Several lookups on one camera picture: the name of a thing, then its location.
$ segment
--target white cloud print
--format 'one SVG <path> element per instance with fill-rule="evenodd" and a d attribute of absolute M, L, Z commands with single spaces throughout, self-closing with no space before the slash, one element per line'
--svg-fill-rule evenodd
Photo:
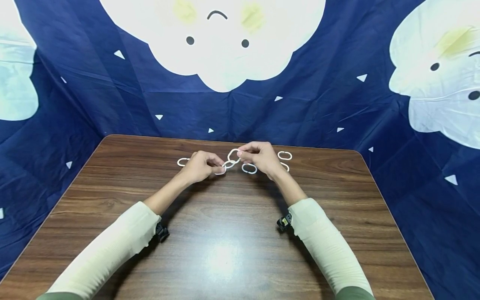
<path fill-rule="evenodd" d="M 419 132 L 480 149 L 480 1 L 426 0 L 395 31 L 393 92 Z"/>
<path fill-rule="evenodd" d="M 36 45 L 13 0 L 0 1 L 0 120 L 33 116 L 38 96 L 30 80 Z"/>
<path fill-rule="evenodd" d="M 100 0 L 170 72 L 217 92 L 280 74 L 313 35 L 325 0 Z"/>

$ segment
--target cloud mouth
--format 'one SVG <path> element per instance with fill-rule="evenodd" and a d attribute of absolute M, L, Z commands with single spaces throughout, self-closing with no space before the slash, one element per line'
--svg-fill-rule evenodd
<path fill-rule="evenodd" d="M 227 15 L 225 15 L 223 12 L 221 11 L 211 11 L 209 14 L 208 14 L 208 17 L 207 17 L 207 20 L 210 20 L 210 17 L 213 16 L 214 14 L 219 14 L 221 16 L 223 16 L 225 18 L 225 20 L 228 20 L 228 17 Z"/>

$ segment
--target black wrist strap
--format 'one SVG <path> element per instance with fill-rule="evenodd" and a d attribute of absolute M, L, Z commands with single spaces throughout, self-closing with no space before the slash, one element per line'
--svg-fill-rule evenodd
<path fill-rule="evenodd" d="M 163 227 L 160 222 L 158 222 L 155 227 L 155 235 L 157 236 L 158 241 L 162 243 L 170 233 L 168 232 L 168 228 Z"/>
<path fill-rule="evenodd" d="M 292 215 L 289 213 L 285 217 L 278 219 L 276 222 L 281 232 L 285 232 L 292 225 Z"/>

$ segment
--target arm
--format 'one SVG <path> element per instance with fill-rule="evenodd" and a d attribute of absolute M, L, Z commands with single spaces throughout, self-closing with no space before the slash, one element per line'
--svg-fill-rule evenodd
<path fill-rule="evenodd" d="M 251 142 L 237 155 L 254 163 L 280 189 L 292 215 L 292 227 L 310 252 L 338 300 L 373 300 L 373 292 L 355 254 L 323 209 L 308 198 L 282 167 L 270 143 Z"/>
<path fill-rule="evenodd" d="M 130 207 L 96 237 L 38 300 L 91 299 L 123 263 L 148 246 L 160 222 L 159 215 L 175 198 L 191 184 L 211 174 L 225 173 L 222 164 L 215 154 L 195 152 L 170 182 Z"/>

